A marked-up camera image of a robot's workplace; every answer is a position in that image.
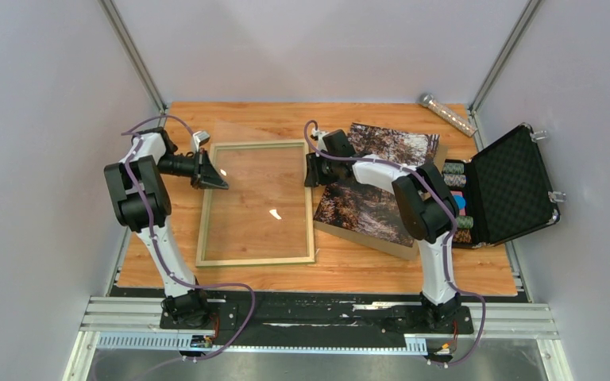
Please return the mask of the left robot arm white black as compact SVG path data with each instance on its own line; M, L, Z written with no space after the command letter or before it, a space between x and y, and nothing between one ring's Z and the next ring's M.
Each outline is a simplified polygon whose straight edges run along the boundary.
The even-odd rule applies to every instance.
M163 175L188 178L194 189L228 189L228 183L203 148L210 136L194 133L192 152L179 154L163 128L132 133L128 153L104 168L111 205L118 223L148 249L163 280L164 316L175 324L205 326L211 306L192 270L186 265L171 227L172 202Z

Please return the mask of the wooden picture frame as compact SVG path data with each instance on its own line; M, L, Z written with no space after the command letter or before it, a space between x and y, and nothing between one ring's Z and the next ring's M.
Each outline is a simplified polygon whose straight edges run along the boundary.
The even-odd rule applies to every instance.
M305 155L308 153L308 147L306 142L303 140L305 147ZM211 162L214 164L214 154L217 150L216 144L213 144L210 148ZM306 172L305 156L304 156L304 178ZM195 264L197 267L224 267L224 266L261 266L261 265L276 265L276 264L312 264L315 262L315 234L313 226L313 196L312 190L309 187L305 187L305 194L307 196L306 208L307 208L307 255L305 257L282 257L282 258L258 258L258 259L229 259L229 260L214 260L209 259L206 256L207 252L207 238L209 235L208 221L210 216L210 201L211 194L213 191L220 190L206 190L203 196L203 203L201 208L201 218L199 223L199 237L197 242L197 251L195 257Z

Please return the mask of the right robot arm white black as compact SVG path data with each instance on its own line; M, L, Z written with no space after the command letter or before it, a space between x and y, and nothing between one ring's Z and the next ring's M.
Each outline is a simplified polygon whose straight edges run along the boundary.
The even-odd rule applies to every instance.
M442 331L461 308L461 292L452 279L452 239L458 204L433 164L410 166L375 154L356 152L346 134L325 133L316 121L305 124L306 187L353 179L391 193L403 227L417 241L423 268L423 324Z

